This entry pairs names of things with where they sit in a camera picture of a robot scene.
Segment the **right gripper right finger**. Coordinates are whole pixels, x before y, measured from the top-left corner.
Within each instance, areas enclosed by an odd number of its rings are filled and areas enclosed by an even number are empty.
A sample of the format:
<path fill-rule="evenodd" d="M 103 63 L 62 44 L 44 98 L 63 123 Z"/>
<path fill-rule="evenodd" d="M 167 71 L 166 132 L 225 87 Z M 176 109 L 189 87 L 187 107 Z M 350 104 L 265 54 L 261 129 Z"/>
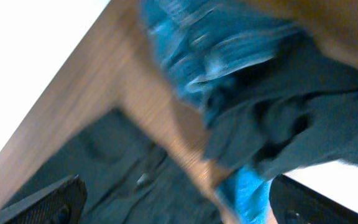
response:
<path fill-rule="evenodd" d="M 269 200 L 278 224 L 358 224 L 358 213 L 284 175 L 273 179 Z"/>

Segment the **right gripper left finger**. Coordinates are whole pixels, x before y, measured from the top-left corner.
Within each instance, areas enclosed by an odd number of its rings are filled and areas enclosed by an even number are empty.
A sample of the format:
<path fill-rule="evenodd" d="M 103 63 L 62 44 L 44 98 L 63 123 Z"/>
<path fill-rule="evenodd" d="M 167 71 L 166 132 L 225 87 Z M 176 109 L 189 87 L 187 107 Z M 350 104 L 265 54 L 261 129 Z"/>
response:
<path fill-rule="evenodd" d="M 77 224 L 87 199 L 85 182 L 68 176 L 0 211 L 0 224 Z"/>

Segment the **black trousers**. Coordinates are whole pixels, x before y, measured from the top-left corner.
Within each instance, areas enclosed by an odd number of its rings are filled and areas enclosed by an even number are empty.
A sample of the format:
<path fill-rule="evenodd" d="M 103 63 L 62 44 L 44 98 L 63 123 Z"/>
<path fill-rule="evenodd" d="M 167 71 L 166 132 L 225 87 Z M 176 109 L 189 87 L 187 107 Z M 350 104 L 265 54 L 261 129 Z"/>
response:
<path fill-rule="evenodd" d="M 218 208 L 167 152 L 119 110 L 62 146 L 14 194 L 10 203 L 68 176 L 88 191 L 82 223 L 220 223 Z"/>

